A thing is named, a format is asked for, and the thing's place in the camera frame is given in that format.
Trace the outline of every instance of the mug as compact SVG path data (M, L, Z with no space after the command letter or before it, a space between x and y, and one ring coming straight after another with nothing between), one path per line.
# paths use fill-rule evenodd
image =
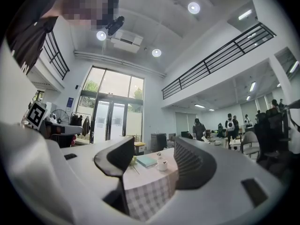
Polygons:
M157 165L155 166L159 171L165 171L168 168L168 161L167 160L158 160Z

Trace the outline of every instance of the teal book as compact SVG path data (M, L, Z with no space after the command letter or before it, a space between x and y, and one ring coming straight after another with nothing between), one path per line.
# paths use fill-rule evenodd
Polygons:
M149 167L156 164L156 160L148 157L147 155L137 156L136 160L142 164L144 167Z

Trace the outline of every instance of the railing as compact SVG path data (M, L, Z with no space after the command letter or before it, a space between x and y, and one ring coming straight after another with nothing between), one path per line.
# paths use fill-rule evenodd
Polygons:
M163 99L187 88L275 37L262 23L243 32L162 89Z
M49 63L53 65L58 75L60 75L61 79L64 80L67 72L69 72L70 69L61 55L53 31L47 34L44 43L44 49L49 57Z

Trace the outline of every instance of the round ceiling light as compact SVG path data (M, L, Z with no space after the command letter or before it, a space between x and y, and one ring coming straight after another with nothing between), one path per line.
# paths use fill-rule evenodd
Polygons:
M153 57L157 58L157 57L159 57L161 55L161 51L159 49L154 49L152 51L152 55L153 55Z
M191 2L187 8L188 11L192 14L197 14L200 12L200 5L196 2Z
M103 31L99 31L97 32L97 38L100 40L100 41L104 41L106 39L106 33L103 32Z

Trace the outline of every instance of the white pipe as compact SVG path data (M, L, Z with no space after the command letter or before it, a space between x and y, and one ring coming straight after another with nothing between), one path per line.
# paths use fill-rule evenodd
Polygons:
M101 55L101 54L96 54L96 53L91 53L91 52L81 52L81 51L74 51L74 55L76 57L81 57L81 58L86 58L86 59L92 59L92 60L103 60L103 61L108 61L114 64L118 64L118 65L124 65L130 68L135 68L144 72L148 72L148 73L152 73L152 74L156 74L159 75L160 77L165 77L166 74L154 71L150 68L146 68L146 67L142 67L140 65L128 62L128 61L123 61L117 58L113 58L113 57L109 57L109 56L105 56L105 55Z

